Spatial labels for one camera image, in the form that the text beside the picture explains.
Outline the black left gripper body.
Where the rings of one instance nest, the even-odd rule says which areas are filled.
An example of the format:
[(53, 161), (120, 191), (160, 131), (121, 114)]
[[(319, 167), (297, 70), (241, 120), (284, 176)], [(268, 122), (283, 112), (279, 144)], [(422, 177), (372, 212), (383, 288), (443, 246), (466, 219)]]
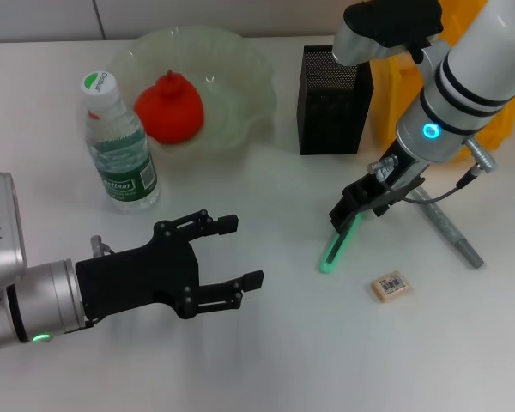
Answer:
[(96, 321), (161, 303), (182, 319), (197, 315), (198, 263), (178, 221), (159, 221), (141, 247), (75, 265), (86, 317)]

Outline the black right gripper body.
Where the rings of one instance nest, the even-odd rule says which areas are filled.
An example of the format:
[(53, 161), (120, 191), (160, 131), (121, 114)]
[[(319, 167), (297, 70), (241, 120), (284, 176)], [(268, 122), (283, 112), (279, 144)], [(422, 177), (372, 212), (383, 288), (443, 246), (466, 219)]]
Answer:
[(367, 174), (351, 184), (358, 185), (362, 190), (363, 204), (359, 213), (370, 210), (368, 207), (370, 197), (378, 194), (391, 194), (391, 206), (393, 206), (425, 180), (421, 175), (428, 168), (427, 162), (419, 161), (409, 155), (399, 142), (394, 142), (383, 154), (381, 160), (392, 155), (397, 157), (398, 163), (385, 178), (384, 183), (378, 182), (378, 178), (374, 175)]

